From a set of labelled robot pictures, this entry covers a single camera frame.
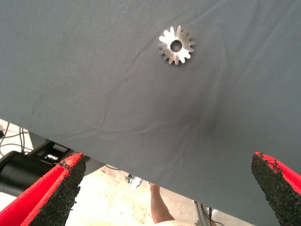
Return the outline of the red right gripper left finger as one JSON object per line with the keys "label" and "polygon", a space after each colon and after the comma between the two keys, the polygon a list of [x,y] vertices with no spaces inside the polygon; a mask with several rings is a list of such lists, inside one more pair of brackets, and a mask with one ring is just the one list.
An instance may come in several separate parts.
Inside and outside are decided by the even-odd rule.
{"label": "red right gripper left finger", "polygon": [[64,226],[85,171],[84,154],[64,158],[0,212],[0,224]]}

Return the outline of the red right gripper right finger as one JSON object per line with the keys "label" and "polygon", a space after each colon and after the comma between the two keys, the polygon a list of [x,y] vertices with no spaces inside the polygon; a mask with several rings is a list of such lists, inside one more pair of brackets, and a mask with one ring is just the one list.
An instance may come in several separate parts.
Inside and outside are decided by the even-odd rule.
{"label": "red right gripper right finger", "polygon": [[301,176],[278,159],[255,152],[251,172],[282,226],[301,224]]}

